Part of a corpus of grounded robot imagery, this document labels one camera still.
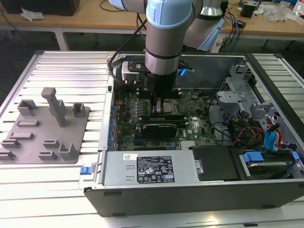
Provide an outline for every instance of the motherboard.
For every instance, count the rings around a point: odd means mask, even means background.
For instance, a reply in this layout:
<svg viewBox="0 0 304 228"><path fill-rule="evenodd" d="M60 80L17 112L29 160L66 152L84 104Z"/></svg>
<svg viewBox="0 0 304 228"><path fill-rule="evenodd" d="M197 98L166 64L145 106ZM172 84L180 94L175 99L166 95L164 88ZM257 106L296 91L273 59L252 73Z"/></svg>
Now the motherboard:
<svg viewBox="0 0 304 228"><path fill-rule="evenodd" d="M164 120L157 116L150 122L152 120L150 99L139 92L119 91L115 98L119 151L188 150L196 145L217 144L214 130L209 125L206 115L207 97L201 96L200 91L179 90L176 95L171 95L170 99L164 100L162 117L167 115L171 118L182 118L177 125L174 121L171 123L170 120L164 123ZM165 137L167 134L172 134L171 129L164 136L157 137L159 136L157 134L149 138L145 137L145 131L149 131L147 127L153 130L160 125L176 126L176 129L173 129L173 135L167 138Z"/></svg>

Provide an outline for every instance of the barcode sticker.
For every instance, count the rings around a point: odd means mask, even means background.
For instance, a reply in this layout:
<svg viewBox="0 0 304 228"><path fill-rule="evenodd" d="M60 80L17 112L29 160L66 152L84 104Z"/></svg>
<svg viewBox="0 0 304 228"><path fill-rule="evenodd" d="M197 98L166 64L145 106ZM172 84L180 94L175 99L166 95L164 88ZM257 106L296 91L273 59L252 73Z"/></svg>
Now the barcode sticker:
<svg viewBox="0 0 304 228"><path fill-rule="evenodd" d="M124 153L123 155L123 160L131 161L137 159L136 153Z"/></svg>

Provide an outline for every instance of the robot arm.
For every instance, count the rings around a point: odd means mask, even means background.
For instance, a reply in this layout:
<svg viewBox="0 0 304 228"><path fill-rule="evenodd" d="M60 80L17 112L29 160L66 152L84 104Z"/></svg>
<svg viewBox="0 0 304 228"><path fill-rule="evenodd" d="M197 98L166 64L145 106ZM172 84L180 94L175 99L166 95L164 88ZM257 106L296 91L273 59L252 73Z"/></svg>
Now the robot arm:
<svg viewBox="0 0 304 228"><path fill-rule="evenodd" d="M214 33L222 17L221 0L109 1L146 14L145 86L153 94L153 105L174 87L183 44L198 48L208 38L210 44L209 33Z"/></svg>

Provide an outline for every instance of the sticker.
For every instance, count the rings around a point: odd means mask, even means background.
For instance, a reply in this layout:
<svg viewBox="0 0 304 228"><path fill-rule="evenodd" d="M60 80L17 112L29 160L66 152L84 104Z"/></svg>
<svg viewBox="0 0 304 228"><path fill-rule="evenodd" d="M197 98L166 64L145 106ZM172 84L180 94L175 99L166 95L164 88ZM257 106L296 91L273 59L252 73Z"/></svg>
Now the sticker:
<svg viewBox="0 0 304 228"><path fill-rule="evenodd" d="M136 153L124 153L123 154L123 159L124 160L136 160L137 154Z"/></svg>
<svg viewBox="0 0 304 228"><path fill-rule="evenodd" d="M175 182L171 156L137 157L137 182L140 184Z"/></svg>

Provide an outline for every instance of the gray plastic base plate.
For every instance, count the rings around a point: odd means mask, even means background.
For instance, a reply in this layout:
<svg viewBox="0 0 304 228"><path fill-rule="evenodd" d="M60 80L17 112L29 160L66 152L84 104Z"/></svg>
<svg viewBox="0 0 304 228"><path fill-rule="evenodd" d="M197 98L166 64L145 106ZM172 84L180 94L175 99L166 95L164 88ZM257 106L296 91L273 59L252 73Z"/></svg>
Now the gray plastic base plate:
<svg viewBox="0 0 304 228"><path fill-rule="evenodd" d="M0 155L2 155L0 164L77 163L89 111L90 108L85 107L85 116L74 117L72 107L66 107L66 125L64 127L59 127L55 117L51 115L49 107L38 106L38 109L31 109L34 116L19 115L6 138L9 141L8 145L6 148L2 146L0 149ZM11 145L10 141L14 140L14 136L18 141L18 146ZM71 143L74 147L72 146L72 152L68 153L67 150ZM59 148L63 148L66 152L60 153ZM3 156L5 152L11 153L5 157Z"/></svg>

